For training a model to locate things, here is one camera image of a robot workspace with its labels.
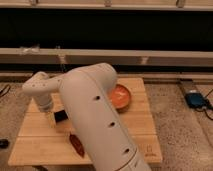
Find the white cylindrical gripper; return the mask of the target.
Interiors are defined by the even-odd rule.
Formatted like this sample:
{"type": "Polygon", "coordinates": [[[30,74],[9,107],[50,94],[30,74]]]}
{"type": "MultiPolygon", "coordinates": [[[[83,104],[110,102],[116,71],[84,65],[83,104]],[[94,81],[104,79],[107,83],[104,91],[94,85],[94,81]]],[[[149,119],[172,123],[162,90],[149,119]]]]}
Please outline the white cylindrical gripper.
{"type": "Polygon", "coordinates": [[[49,112],[53,108],[52,97],[50,95],[37,96],[35,98],[35,102],[36,102],[36,104],[38,106],[38,109],[41,112],[47,112],[46,113],[46,117],[47,117],[47,120],[49,121],[49,124],[52,127],[55,127],[56,126],[55,115],[54,115],[53,112],[49,112]]]}

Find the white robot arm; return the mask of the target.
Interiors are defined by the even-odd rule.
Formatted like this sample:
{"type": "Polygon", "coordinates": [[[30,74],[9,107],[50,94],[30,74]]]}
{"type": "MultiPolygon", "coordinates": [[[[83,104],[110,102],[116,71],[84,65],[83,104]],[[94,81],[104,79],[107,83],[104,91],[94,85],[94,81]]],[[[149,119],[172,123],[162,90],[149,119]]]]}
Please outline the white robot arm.
{"type": "Polygon", "coordinates": [[[51,94],[60,95],[96,171],[151,171],[108,98],[116,82],[115,69],[107,63],[99,63],[75,68],[54,78],[38,72],[22,89],[45,112],[53,107],[51,94]]]}

